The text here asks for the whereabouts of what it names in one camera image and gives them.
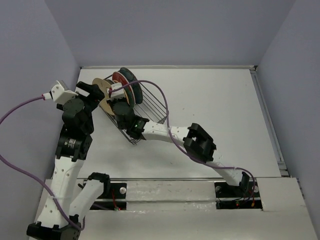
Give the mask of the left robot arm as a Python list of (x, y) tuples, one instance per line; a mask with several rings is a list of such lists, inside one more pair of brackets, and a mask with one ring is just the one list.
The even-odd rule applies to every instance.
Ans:
[(26, 234), (36, 240), (77, 240), (85, 227), (85, 217), (98, 197), (110, 194), (110, 177), (93, 172), (81, 192), (74, 196), (77, 178), (83, 167), (94, 132), (92, 112), (105, 94), (96, 84), (77, 83), (88, 95), (68, 89), (57, 81), (44, 100), (52, 100), (62, 111), (62, 129), (55, 150), (54, 170), (44, 207)]

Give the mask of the red plate with teal flower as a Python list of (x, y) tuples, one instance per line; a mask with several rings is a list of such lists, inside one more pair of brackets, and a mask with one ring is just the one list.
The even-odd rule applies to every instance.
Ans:
[[(119, 71), (115, 71), (112, 74), (112, 80), (114, 82), (117, 81), (117, 82), (121, 83), (123, 86), (129, 83), (127, 78), (122, 73), (120, 73)], [(127, 93), (127, 96), (129, 98), (129, 104), (134, 107), (136, 105), (136, 98), (135, 98), (135, 95), (134, 95), (133, 88), (129, 85), (129, 86), (125, 87), (124, 89), (128, 90), (128, 92), (130, 92), (130, 94)]]

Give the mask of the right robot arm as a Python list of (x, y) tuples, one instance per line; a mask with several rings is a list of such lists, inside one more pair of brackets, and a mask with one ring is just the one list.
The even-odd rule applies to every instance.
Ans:
[(136, 115), (126, 100), (108, 100), (117, 126), (135, 140), (162, 141), (175, 144), (192, 161), (215, 170), (230, 186), (235, 196), (249, 189), (250, 175), (226, 162), (217, 152), (213, 138), (197, 123), (189, 127), (167, 126)]

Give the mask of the woven bamboo tray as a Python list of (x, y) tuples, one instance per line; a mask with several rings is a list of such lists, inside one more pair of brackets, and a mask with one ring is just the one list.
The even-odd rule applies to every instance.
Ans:
[(126, 101), (127, 101), (128, 105), (131, 108), (133, 108), (135, 106), (135, 101), (134, 101), (134, 96), (133, 96), (130, 88), (129, 87), (125, 87), (123, 89), (123, 91), (124, 91), (124, 95), (125, 95), (125, 98), (126, 98)]

